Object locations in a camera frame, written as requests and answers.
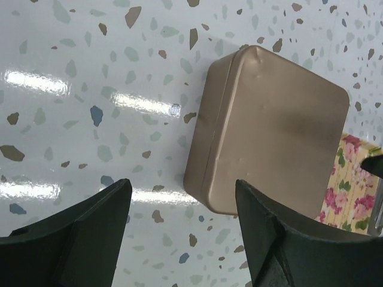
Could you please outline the floral rectangular tray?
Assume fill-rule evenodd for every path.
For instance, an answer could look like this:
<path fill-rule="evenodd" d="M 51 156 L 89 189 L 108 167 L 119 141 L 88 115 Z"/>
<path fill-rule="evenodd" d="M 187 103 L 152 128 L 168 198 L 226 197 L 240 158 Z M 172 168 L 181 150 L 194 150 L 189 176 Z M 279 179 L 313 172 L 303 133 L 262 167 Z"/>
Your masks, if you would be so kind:
<path fill-rule="evenodd" d="M 381 154 L 380 147 L 347 133 L 342 134 L 316 221 L 345 231 L 367 234 L 379 178 L 360 165 L 365 158 Z"/>

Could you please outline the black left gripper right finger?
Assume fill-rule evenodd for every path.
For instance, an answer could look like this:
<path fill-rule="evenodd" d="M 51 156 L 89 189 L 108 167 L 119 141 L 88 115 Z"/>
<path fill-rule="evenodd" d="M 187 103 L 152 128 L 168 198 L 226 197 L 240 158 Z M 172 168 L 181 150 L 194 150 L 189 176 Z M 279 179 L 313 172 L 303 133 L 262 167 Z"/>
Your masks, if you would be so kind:
<path fill-rule="evenodd" d="M 382 238 L 341 230 L 235 185 L 253 286 L 382 286 Z"/>

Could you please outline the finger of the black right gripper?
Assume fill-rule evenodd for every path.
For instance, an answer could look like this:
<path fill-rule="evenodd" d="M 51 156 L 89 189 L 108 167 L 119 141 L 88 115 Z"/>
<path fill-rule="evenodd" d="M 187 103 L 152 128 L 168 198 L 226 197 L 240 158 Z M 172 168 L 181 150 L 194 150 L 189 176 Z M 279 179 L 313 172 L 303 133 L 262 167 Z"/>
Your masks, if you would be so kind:
<path fill-rule="evenodd" d="M 360 167 L 370 174 L 383 179 L 383 155 L 366 157 L 360 164 Z"/>

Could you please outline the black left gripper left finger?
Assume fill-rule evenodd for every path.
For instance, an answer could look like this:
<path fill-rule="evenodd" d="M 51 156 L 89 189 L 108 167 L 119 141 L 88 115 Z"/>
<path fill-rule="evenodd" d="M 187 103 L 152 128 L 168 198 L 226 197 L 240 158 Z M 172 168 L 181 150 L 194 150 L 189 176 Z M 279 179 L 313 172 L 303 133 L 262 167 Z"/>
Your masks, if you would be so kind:
<path fill-rule="evenodd" d="M 1 237 L 1 286 L 111 286 L 131 197 L 121 179 Z"/>

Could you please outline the gold square tin lid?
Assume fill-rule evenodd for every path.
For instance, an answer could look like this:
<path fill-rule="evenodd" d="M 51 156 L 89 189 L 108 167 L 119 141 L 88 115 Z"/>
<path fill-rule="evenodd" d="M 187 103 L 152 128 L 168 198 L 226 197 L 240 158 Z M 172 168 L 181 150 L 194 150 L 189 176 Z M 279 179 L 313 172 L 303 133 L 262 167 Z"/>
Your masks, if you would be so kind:
<path fill-rule="evenodd" d="M 206 85 L 218 110 L 201 202 L 236 214 L 243 179 L 315 218 L 349 109 L 346 90 L 259 46 L 214 61 Z"/>

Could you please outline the gold square cookie tin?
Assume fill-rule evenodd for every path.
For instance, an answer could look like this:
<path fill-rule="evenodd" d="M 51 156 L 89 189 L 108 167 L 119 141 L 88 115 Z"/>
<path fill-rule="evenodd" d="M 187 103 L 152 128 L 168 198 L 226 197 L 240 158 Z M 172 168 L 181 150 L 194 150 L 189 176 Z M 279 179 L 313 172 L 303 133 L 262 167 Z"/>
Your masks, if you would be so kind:
<path fill-rule="evenodd" d="M 222 200 L 210 199 L 212 180 L 210 176 L 206 176 L 206 172 L 227 77 L 238 53 L 236 51 L 214 61 L 208 69 L 183 179 L 183 187 L 187 194 L 210 211 L 227 215 L 237 214 L 235 201 L 231 199 L 228 207 L 219 207 L 218 204 L 222 203 Z"/>

